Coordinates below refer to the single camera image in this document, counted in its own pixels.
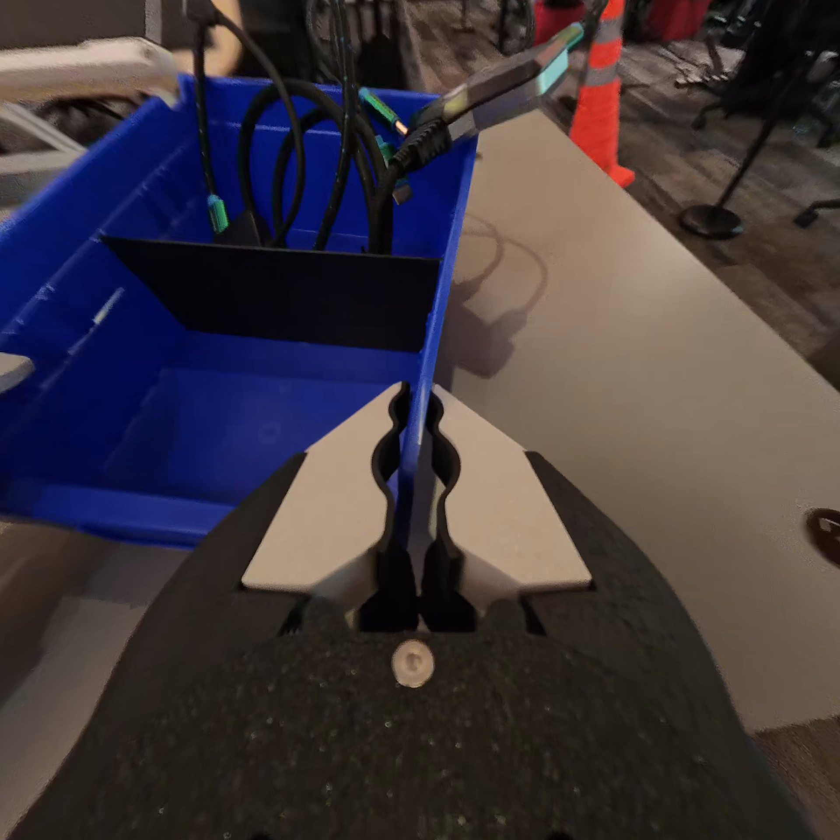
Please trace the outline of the dark grey hdmi switch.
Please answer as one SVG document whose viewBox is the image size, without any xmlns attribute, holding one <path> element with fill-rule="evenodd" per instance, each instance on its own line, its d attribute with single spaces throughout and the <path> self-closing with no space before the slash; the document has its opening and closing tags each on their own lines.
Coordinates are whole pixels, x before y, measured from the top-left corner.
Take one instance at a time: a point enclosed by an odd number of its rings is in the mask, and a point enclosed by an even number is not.
<svg viewBox="0 0 840 840">
<path fill-rule="evenodd" d="M 583 25 L 572 24 L 550 41 L 473 74 L 416 112 L 409 133 L 431 125 L 456 143 L 537 109 L 567 75 L 570 53 L 584 37 Z"/>
</svg>

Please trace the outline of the orange traffic cone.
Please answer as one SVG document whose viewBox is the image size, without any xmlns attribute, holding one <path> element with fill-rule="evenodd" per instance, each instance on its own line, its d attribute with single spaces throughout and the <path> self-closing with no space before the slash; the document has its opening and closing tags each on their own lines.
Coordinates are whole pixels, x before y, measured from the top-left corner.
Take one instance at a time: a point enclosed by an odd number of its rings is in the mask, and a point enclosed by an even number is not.
<svg viewBox="0 0 840 840">
<path fill-rule="evenodd" d="M 635 174 L 617 160 L 624 1 L 608 1 L 594 26 L 570 128 L 571 141 L 619 187 Z"/>
</svg>

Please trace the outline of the blue plastic bin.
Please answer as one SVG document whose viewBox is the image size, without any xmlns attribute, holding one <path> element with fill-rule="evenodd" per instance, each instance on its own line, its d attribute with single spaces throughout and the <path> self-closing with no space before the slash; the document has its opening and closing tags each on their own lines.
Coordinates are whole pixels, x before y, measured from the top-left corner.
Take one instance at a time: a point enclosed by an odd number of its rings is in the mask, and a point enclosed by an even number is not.
<svg viewBox="0 0 840 840">
<path fill-rule="evenodd" d="M 2 226 L 2 352 L 35 372 L 2 394 L 2 513 L 98 536 L 197 545 L 291 456 L 393 384 L 412 403 L 398 471 L 412 490 L 477 140 L 409 177 L 391 256 L 439 259 L 418 353 L 186 330 L 101 241 L 213 244 L 193 83 L 147 101 Z M 307 132 L 290 250 L 312 250 L 340 134 Z M 368 254 L 355 171 L 325 251 Z"/>
</svg>

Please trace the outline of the round desk grommet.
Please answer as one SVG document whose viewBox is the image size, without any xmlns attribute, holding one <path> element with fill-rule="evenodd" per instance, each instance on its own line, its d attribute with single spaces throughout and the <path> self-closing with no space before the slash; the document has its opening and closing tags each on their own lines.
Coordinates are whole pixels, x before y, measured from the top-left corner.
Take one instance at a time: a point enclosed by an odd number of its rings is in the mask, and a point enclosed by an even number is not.
<svg viewBox="0 0 840 840">
<path fill-rule="evenodd" d="M 839 568 L 839 510 L 815 508 L 805 516 L 805 534 L 815 550 Z"/>
</svg>

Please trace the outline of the black floor stand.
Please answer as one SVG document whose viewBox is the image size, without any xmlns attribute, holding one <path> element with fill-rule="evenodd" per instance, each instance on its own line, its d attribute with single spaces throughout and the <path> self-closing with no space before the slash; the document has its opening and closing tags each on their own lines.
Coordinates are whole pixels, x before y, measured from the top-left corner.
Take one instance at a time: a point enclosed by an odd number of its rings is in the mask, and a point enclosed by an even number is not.
<svg viewBox="0 0 840 840">
<path fill-rule="evenodd" d="M 727 240 L 740 236 L 743 231 L 741 217 L 730 210 L 728 204 L 775 130 L 784 110 L 784 103 L 789 96 L 788 89 L 784 89 L 773 101 L 766 118 L 762 121 L 759 133 L 751 142 L 737 170 L 717 201 L 688 206 L 680 212 L 678 222 L 682 229 L 707 240 Z"/>
</svg>

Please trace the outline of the black bin divider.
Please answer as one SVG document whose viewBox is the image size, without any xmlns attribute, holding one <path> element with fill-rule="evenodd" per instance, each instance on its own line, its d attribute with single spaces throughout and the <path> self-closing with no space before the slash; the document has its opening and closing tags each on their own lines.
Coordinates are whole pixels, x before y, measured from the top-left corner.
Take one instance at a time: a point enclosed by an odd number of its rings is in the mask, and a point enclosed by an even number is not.
<svg viewBox="0 0 840 840">
<path fill-rule="evenodd" d="M 141 238 L 101 242 L 188 331 L 418 353 L 439 259 Z"/>
</svg>

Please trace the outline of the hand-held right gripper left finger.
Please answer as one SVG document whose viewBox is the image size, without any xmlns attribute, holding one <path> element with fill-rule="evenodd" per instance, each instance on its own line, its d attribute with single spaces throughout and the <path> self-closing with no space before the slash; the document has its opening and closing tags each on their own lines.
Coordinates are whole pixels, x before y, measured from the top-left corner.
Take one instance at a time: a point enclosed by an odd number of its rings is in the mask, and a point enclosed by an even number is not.
<svg viewBox="0 0 840 840">
<path fill-rule="evenodd" d="M 387 480 L 400 459 L 410 385 L 393 384 L 306 450 L 241 577 L 254 592 L 372 595 L 392 534 Z"/>
</svg>

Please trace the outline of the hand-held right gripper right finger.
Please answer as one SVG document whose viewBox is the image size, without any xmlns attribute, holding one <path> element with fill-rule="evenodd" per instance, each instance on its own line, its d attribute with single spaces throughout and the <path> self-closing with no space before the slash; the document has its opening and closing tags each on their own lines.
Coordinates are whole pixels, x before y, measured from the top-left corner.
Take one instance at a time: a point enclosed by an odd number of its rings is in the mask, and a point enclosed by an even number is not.
<svg viewBox="0 0 840 840">
<path fill-rule="evenodd" d="M 444 485 L 437 534 L 461 595 L 580 591 L 592 574 L 525 451 L 436 385 L 428 404 Z"/>
</svg>

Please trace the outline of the white tablet stand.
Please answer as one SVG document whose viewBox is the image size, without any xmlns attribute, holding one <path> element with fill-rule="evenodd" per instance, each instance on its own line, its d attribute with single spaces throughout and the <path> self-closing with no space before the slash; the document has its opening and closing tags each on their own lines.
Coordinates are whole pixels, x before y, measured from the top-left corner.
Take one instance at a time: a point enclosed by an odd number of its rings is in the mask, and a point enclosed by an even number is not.
<svg viewBox="0 0 840 840">
<path fill-rule="evenodd" d="M 2 50 L 2 140 L 19 137 L 39 144 L 35 150 L 2 151 L 2 211 L 26 203 L 87 151 L 31 106 L 79 99 L 132 99 L 140 94 L 158 98 L 170 108 L 181 97 L 172 53 L 146 38 L 104 38 L 78 45 Z"/>
</svg>

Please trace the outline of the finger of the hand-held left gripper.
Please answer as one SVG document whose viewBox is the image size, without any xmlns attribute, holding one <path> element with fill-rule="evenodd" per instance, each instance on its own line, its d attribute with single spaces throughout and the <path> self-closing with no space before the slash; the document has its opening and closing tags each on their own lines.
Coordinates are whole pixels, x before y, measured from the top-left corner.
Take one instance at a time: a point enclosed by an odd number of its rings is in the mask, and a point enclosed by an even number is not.
<svg viewBox="0 0 840 840">
<path fill-rule="evenodd" d="M 35 372 L 34 362 L 25 355 L 18 353 L 0 353 L 0 356 L 1 394 L 13 390 Z"/>
</svg>

